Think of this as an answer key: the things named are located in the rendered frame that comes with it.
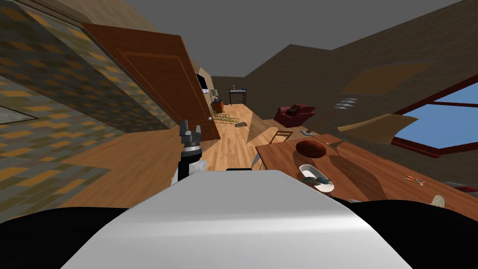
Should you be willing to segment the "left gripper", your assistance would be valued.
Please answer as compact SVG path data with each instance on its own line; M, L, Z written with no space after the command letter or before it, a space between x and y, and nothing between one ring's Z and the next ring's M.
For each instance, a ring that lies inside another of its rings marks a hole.
M201 126L197 125L195 131L188 131L188 121L182 120L180 124L181 143L184 149L199 149L202 138Z

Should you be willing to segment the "brown wooden door leaf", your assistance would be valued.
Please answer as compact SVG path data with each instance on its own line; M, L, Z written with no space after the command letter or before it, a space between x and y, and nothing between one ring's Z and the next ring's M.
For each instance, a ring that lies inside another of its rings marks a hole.
M180 36L89 23L83 27L174 122L187 120L191 130L200 125L202 141L220 139Z

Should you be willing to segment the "wooden chair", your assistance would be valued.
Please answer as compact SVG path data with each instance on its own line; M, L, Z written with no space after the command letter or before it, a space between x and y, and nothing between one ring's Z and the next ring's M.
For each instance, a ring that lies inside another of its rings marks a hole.
M278 130L278 131L273 135L273 137L272 137L272 139L270 140L269 144L278 143L278 142L284 142L284 141L286 141L288 138L290 138L293 133L294 133L293 131L281 131L281 130Z

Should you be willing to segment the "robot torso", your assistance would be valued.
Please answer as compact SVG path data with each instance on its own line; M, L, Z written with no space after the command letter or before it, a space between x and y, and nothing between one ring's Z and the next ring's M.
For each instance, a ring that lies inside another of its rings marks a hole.
M364 220L277 170L203 171L126 210L61 269L411 269Z

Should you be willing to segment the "brown round bowl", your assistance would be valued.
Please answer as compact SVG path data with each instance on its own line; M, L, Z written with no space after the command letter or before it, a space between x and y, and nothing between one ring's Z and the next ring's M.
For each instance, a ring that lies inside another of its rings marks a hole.
M307 158L321 158L327 154L322 144L311 140L298 142L295 149L300 155Z

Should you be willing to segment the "white oval dish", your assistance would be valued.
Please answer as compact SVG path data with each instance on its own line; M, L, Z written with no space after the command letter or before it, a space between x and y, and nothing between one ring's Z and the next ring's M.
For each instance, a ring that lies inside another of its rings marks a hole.
M299 171L304 176L302 182L311 185L323 193L330 193L335 186L330 179L312 165L304 164L299 167Z

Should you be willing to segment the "brown wooden table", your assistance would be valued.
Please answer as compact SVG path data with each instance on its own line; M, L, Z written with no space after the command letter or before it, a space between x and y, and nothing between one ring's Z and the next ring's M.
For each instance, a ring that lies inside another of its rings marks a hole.
M296 152L298 140L257 146L264 167L279 170L296 179L299 167L310 164L332 180L332 195L360 201L400 199L429 203L435 195L445 199L446 208L478 220L478 198L383 159L349 142L337 151L326 147L327 154L318 159L306 158ZM420 186L404 179L412 176L425 182Z

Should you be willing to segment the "red framed window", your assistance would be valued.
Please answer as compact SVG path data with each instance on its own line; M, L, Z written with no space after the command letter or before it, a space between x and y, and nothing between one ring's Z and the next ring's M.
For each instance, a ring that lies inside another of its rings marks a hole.
M418 120L398 132L394 146L432 158L478 150L478 74L396 114Z

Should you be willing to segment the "brown wall picture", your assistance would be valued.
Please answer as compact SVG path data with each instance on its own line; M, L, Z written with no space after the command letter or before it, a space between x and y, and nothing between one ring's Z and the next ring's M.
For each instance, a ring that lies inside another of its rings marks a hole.
M433 62L395 63L363 70L340 92L342 95L384 95L411 79Z

